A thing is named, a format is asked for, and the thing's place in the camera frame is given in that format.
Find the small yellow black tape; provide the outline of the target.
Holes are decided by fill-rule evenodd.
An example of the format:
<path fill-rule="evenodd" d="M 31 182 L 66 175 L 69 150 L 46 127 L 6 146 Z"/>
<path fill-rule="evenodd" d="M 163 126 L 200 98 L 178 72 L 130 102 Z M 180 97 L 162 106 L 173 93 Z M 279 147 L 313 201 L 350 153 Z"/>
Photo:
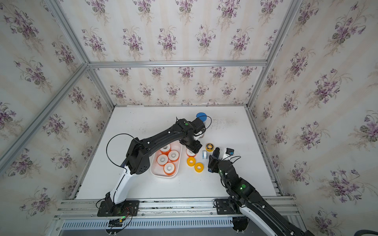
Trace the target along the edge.
<path fill-rule="evenodd" d="M 207 143 L 206 144 L 206 150 L 208 152 L 212 152 L 215 149 L 214 145 L 212 143 Z"/>

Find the orange sealing tape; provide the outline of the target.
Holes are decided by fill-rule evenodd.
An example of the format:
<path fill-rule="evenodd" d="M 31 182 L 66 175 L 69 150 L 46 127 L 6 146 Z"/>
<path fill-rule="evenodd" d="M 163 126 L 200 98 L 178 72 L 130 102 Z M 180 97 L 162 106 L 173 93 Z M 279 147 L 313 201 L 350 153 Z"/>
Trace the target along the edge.
<path fill-rule="evenodd" d="M 164 165 L 163 171 L 167 176 L 172 176 L 176 172 L 176 167 L 174 163 L 168 162 L 167 164 Z"/>
<path fill-rule="evenodd" d="M 171 145 L 168 144 L 168 145 L 162 147 L 162 148 L 160 149 L 160 152 L 161 152 L 161 154 L 169 155 L 169 153 L 171 152 Z"/>
<path fill-rule="evenodd" d="M 180 158 L 180 153 L 176 150 L 171 150 L 168 154 L 168 160 L 170 162 L 176 162 Z"/>
<path fill-rule="evenodd" d="M 157 164 L 159 166 L 164 166 L 165 164 L 167 164 L 169 161 L 169 158 L 166 154 L 161 154 L 157 157 Z"/>
<path fill-rule="evenodd" d="M 187 157 L 196 157 L 196 153 L 192 152 L 191 150 L 186 150 Z"/>

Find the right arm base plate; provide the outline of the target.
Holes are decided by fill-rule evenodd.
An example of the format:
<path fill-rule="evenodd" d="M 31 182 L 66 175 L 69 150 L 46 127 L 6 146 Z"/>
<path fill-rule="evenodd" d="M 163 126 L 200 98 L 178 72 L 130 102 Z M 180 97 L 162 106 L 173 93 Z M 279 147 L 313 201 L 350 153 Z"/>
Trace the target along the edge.
<path fill-rule="evenodd" d="M 213 201 L 213 206 L 216 208 L 217 215 L 241 215 L 240 203 L 235 201 L 232 197 L 216 198 Z"/>

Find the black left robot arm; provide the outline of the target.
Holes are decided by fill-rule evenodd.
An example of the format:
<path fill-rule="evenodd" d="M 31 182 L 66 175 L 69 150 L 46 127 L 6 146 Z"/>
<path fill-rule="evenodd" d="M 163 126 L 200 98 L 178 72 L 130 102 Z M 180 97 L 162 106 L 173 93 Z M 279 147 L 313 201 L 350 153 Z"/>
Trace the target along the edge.
<path fill-rule="evenodd" d="M 171 127 L 142 140 L 130 134 L 123 133 L 123 135 L 131 137 L 132 141 L 122 164 L 118 165 L 110 161 L 116 167 L 121 168 L 123 172 L 115 188 L 106 193 L 104 197 L 107 210 L 113 211 L 115 208 L 121 207 L 127 198 L 132 178 L 136 175 L 141 175 L 150 168 L 150 156 L 152 154 L 175 141 L 179 141 L 180 144 L 193 153 L 198 153 L 202 148 L 202 144 L 198 138 L 207 129 L 208 127 L 205 123 L 200 118 L 196 118 L 193 121 L 176 119 L 176 122 Z"/>

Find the yellow sealing tape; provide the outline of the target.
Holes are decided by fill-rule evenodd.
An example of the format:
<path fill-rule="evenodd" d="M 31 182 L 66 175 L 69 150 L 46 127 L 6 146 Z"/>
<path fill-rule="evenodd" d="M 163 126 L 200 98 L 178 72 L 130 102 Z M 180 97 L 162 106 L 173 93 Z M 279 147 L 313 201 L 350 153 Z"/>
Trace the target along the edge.
<path fill-rule="evenodd" d="M 195 171 L 197 173 L 201 173 L 204 170 L 204 164 L 201 162 L 198 162 L 195 164 Z"/>
<path fill-rule="evenodd" d="M 190 156 L 188 159 L 187 159 L 187 165 L 190 166 L 190 167 L 193 167 L 195 166 L 196 164 L 196 159 L 192 156 Z"/>

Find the blue sealing tape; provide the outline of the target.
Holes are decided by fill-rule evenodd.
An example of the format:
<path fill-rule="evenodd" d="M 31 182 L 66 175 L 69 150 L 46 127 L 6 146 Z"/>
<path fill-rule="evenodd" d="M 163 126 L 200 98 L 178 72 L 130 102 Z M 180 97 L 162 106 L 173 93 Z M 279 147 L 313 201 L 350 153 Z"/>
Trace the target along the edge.
<path fill-rule="evenodd" d="M 203 159 L 207 159 L 207 151 L 206 151 L 206 150 L 204 150 L 204 151 L 202 152 L 202 158 L 203 158 Z"/>

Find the white storage box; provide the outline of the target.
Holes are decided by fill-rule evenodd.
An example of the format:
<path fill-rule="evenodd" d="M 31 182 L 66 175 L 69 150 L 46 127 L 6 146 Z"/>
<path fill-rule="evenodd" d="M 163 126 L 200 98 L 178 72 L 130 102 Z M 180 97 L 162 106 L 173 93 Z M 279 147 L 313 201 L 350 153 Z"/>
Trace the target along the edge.
<path fill-rule="evenodd" d="M 150 172 L 155 177 L 173 178 L 178 174 L 182 145 L 175 141 L 159 149 L 152 156 Z"/>

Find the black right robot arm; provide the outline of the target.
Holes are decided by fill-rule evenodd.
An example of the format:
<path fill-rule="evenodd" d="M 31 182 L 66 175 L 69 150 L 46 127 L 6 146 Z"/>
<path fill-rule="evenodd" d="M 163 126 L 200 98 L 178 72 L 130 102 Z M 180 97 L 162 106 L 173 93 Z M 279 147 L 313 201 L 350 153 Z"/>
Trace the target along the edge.
<path fill-rule="evenodd" d="M 279 214 L 260 193 L 245 179 L 238 176 L 229 159 L 209 157 L 208 164 L 211 173 L 220 175 L 221 185 L 225 188 L 229 197 L 227 199 L 215 199 L 214 207 L 217 214 L 242 214 L 241 227 L 234 223 L 236 231 L 241 231 L 248 226 L 249 220 L 253 221 L 268 236 L 312 236 L 309 230 L 303 231 Z"/>

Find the orange sealing tape bottom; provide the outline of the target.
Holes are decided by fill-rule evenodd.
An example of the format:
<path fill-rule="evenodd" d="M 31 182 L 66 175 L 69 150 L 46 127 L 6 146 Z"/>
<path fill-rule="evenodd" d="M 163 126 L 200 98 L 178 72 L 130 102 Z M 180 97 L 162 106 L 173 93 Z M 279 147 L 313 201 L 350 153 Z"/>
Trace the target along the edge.
<path fill-rule="evenodd" d="M 168 162 L 167 164 L 164 165 L 163 171 L 167 176 L 172 176 L 176 172 L 176 167 L 174 163 Z"/>

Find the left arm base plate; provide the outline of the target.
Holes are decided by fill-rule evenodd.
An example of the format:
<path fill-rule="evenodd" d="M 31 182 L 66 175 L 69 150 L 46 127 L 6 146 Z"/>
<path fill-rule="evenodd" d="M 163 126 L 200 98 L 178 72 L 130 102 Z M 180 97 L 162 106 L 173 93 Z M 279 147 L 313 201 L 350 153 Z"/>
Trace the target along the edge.
<path fill-rule="evenodd" d="M 140 201 L 126 200 L 121 204 L 108 207 L 105 201 L 102 201 L 98 207 L 97 217 L 121 217 L 121 216 L 137 216 Z"/>

